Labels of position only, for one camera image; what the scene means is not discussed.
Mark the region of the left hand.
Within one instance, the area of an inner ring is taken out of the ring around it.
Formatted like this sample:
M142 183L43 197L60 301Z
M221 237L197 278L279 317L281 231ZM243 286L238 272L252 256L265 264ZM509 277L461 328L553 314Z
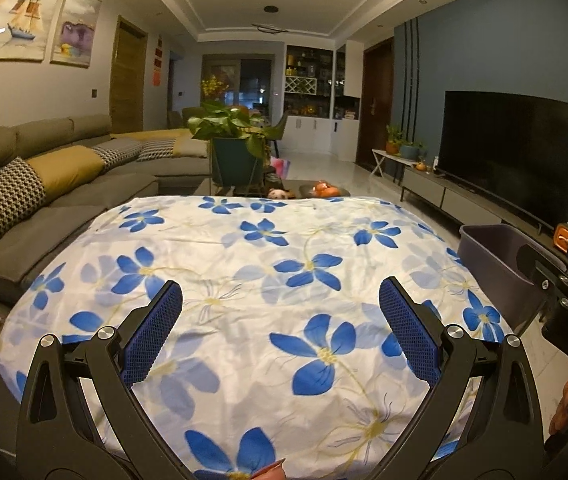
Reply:
M267 465L256 471L251 480L287 480L283 463L285 460L277 460L273 464Z

